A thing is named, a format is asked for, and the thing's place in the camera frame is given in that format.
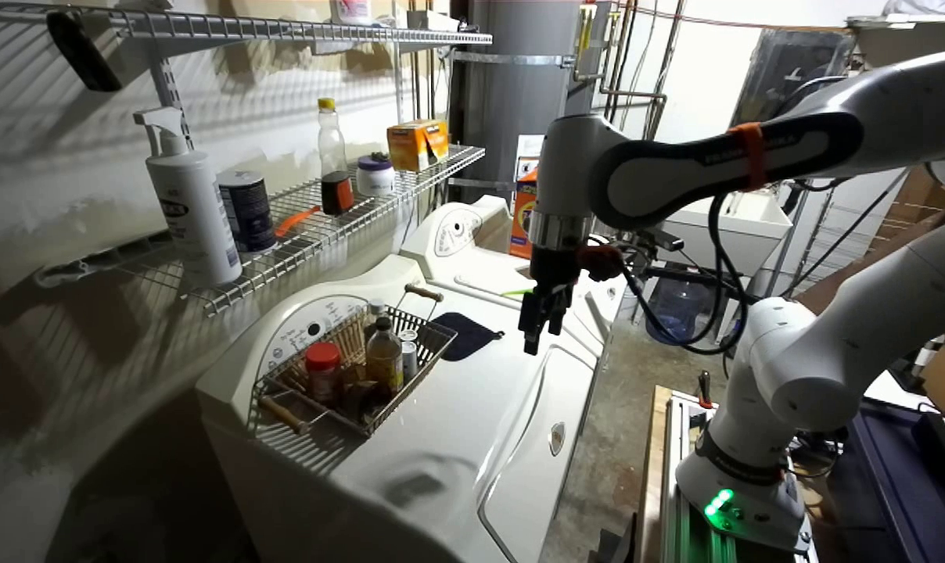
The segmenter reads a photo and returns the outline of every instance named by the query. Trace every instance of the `robotic arm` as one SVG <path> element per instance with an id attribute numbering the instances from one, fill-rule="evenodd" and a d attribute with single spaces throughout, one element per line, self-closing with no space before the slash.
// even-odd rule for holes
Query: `robotic arm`
<path id="1" fill-rule="evenodd" d="M 537 166 L 526 351 L 537 351 L 543 326 L 561 331 L 590 214 L 643 228 L 709 194 L 925 161 L 945 178 L 945 52 L 857 75 L 774 123 L 696 143 L 627 141 L 590 116 L 556 119 Z M 793 432 L 844 425 L 892 357 L 943 331 L 945 228 L 844 283 L 817 319 L 779 297 L 754 303 L 727 401 L 679 465 L 679 491 L 712 530 L 796 550 L 803 509 L 782 474 Z"/>

